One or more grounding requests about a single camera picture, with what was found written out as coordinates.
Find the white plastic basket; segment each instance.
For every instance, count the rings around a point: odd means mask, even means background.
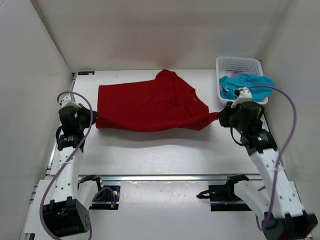
[[[216,58],[216,90],[219,102],[226,105],[227,102],[234,102],[233,99],[225,99],[220,94],[220,78],[224,76],[231,77],[235,71],[241,72],[256,72],[258,76],[263,76],[261,64],[257,59],[238,56],[218,56]],[[264,105],[268,102],[268,97],[263,101],[258,101],[258,104]]]

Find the white floor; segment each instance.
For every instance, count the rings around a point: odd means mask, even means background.
[[[220,112],[216,71],[175,70],[196,89],[198,97],[211,112]],[[159,70],[96,71],[78,75],[74,91],[84,95],[97,110],[99,85],[147,81]],[[76,101],[85,105],[79,97]],[[51,174],[57,172],[55,156]],[[230,129],[214,121],[201,131],[171,129],[161,132],[130,132],[92,128],[88,136],[81,175],[223,175],[258,174],[244,147],[236,145]]]
[[[25,233],[50,240],[39,218],[41,197],[49,180],[41,180],[31,206]],[[119,210],[90,210],[92,240],[265,240],[252,211],[211,212],[209,200],[196,195],[207,181],[145,181],[121,183]],[[65,237],[87,240],[89,234]]]

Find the wire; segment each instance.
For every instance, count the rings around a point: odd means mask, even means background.
[[[101,199],[103,199],[104,198],[104,196],[105,196],[105,191],[103,191],[103,195],[102,195],[102,197],[100,197],[99,199],[95,199],[96,201],[100,201]]]
[[[48,195],[48,192],[50,190],[50,188],[52,187],[52,185],[54,184],[55,180],[59,177],[59,175],[61,174],[61,172],[63,171],[63,169],[66,167],[66,165],[68,164],[68,162],[71,160],[71,158],[75,155],[76,151],[80,148],[80,146],[85,142],[87,136],[89,135],[90,133],[90,130],[91,130],[91,127],[93,125],[93,121],[94,121],[94,112],[92,110],[92,106],[90,104],[90,102],[84,97],[82,96],[81,94],[77,93],[77,92],[73,92],[73,91],[64,91],[62,93],[60,93],[58,96],[57,96],[57,102],[59,102],[59,99],[62,95],[64,94],[74,94],[74,95],[77,95],[79,96],[80,98],[82,98],[89,106],[89,110],[90,110],[90,122],[89,122],[89,127],[88,127],[88,130],[86,132],[86,134],[84,135],[83,139],[79,142],[79,144],[75,147],[75,149],[73,150],[73,152],[70,154],[70,156],[65,160],[65,162],[62,164],[62,166],[60,167],[60,169],[56,172],[56,174],[54,175],[54,177],[52,178],[52,180],[50,181],[48,187],[46,188],[46,190],[44,191],[44,194],[43,194],[43,197],[41,199],[41,202],[40,202],[40,208],[39,208],[39,216],[40,216],[40,222],[41,222],[41,225],[43,227],[43,229],[45,230],[45,232],[51,237],[53,238],[54,240],[62,240],[60,237],[54,235],[50,230],[49,228],[47,227],[46,225],[46,222],[44,220],[44,216],[43,216],[43,211],[44,211],[44,203],[45,203],[45,199]],[[101,188],[98,193],[93,197],[93,200],[102,192],[104,191],[105,189],[109,189],[109,187],[103,187]],[[113,195],[114,199],[116,199],[113,191],[111,190],[111,194]],[[89,229],[89,238],[88,240],[91,240],[92,239],[92,226],[90,224],[90,229]]]
[[[113,197],[110,195],[110,205],[112,206],[113,205]]]
[[[239,146],[246,146],[246,144],[242,144],[242,143],[238,142],[237,140],[235,140],[233,129],[234,129],[233,127],[230,127],[230,134],[231,134],[231,137],[232,137],[233,141],[234,141],[236,144],[238,144]]]
[[[266,218],[265,218],[265,220],[264,220],[264,222],[262,224],[262,227],[260,227],[258,225],[258,228],[262,229],[262,231],[264,231],[266,229],[267,225],[268,225],[268,222],[269,222],[270,218],[271,218],[272,210],[273,210],[274,203],[275,203],[279,162],[280,162],[280,159],[281,159],[282,155],[284,154],[285,150],[287,149],[288,144],[289,144],[290,140],[292,139],[292,137],[294,135],[294,132],[295,132],[295,129],[296,129],[296,126],[297,126],[297,109],[296,109],[296,106],[294,104],[294,101],[289,97],[289,95],[287,95],[285,92],[283,92],[282,90],[280,90],[280,89],[278,89],[278,88],[276,88],[274,86],[256,85],[256,86],[249,86],[248,88],[249,89],[269,88],[269,89],[276,90],[277,92],[281,93],[282,95],[284,95],[288,99],[288,101],[290,102],[290,104],[292,106],[292,110],[293,110],[293,123],[292,123],[292,127],[291,127],[291,130],[290,130],[290,133],[289,133],[287,139],[284,142],[283,148],[279,151],[279,155],[278,155],[278,157],[277,157],[277,159],[275,161],[275,164],[274,164],[274,175],[273,175],[272,192],[271,192],[271,197],[270,197],[269,210],[268,210]]]
[[[259,229],[260,231],[262,231],[262,228],[260,227],[260,223],[259,223],[259,218],[258,218],[257,215],[255,215],[255,221],[256,221],[256,226],[258,227],[258,229]]]

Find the purple cable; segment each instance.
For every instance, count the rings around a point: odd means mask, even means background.
[[[280,162],[280,159],[281,159],[282,155],[284,154],[286,148],[288,147],[288,144],[289,144],[292,136],[294,135],[294,132],[295,132],[295,129],[297,126],[297,118],[298,117],[297,117],[297,109],[294,104],[294,101],[282,90],[280,90],[274,86],[268,86],[268,85],[256,85],[256,86],[249,86],[248,87],[248,89],[254,89],[254,88],[269,88],[269,89],[273,89],[273,90],[278,91],[279,93],[283,94],[289,100],[289,102],[292,106],[292,110],[293,110],[293,124],[292,124],[291,130],[290,130],[290,133],[284,142],[283,148],[279,151],[279,155],[275,161],[275,169],[274,169],[274,176],[273,176],[273,183],[272,183],[272,192],[271,192],[271,197],[270,197],[270,206],[269,206],[269,210],[266,215],[265,221],[262,225],[262,230],[264,231],[268,225],[270,218],[271,218],[272,210],[273,210],[274,203],[275,203],[279,162]]]
[[[90,123],[89,123],[89,127],[88,127],[88,130],[86,132],[86,134],[84,135],[83,139],[79,142],[78,146],[76,146],[76,148],[73,150],[73,152],[70,154],[70,156],[65,160],[65,162],[63,163],[63,165],[60,167],[60,169],[56,172],[56,174],[54,175],[54,177],[52,178],[52,180],[50,181],[48,187],[46,188],[46,190],[44,191],[44,194],[43,194],[43,197],[41,199],[41,202],[40,202],[40,209],[39,209],[39,216],[40,216],[40,221],[41,221],[41,225],[43,227],[43,229],[45,230],[45,232],[51,237],[53,238],[54,240],[62,240],[60,237],[54,235],[50,230],[49,228],[47,227],[46,225],[46,222],[44,220],[44,216],[43,216],[43,211],[44,211],[44,203],[45,203],[45,199],[48,195],[48,192],[50,190],[50,188],[52,187],[52,185],[54,184],[55,180],[59,177],[59,175],[61,174],[61,172],[63,171],[63,169],[66,167],[66,165],[68,164],[68,162],[71,160],[71,158],[75,155],[76,151],[80,148],[80,146],[85,142],[87,136],[89,135],[90,133],[90,130],[91,130],[91,127],[93,125],[93,121],[94,121],[94,113],[93,113],[93,110],[92,110],[92,106],[90,104],[90,102],[84,97],[82,96],[81,94],[77,93],[77,92],[73,92],[73,91],[64,91],[62,93],[60,93],[57,97],[57,102],[59,102],[59,99],[62,95],[64,94],[74,94],[74,95],[77,95],[79,96],[80,98],[82,98],[89,106],[89,109],[90,109]],[[109,189],[109,187],[103,187],[102,189],[100,189],[100,191],[98,191],[98,193],[94,196],[93,199],[95,199],[103,190],[105,189]],[[114,199],[114,203],[116,204],[116,197],[114,195],[114,192],[111,190],[111,194],[113,196],[113,199]],[[91,240],[92,238],[92,226],[90,225],[90,229],[89,229],[90,233],[89,233],[89,238],[88,240]]]
[[[260,231],[262,231],[262,228],[260,227],[260,223],[259,223],[259,218],[258,218],[257,215],[255,215],[255,221],[256,221],[256,226],[258,227],[258,229],[259,229]]]

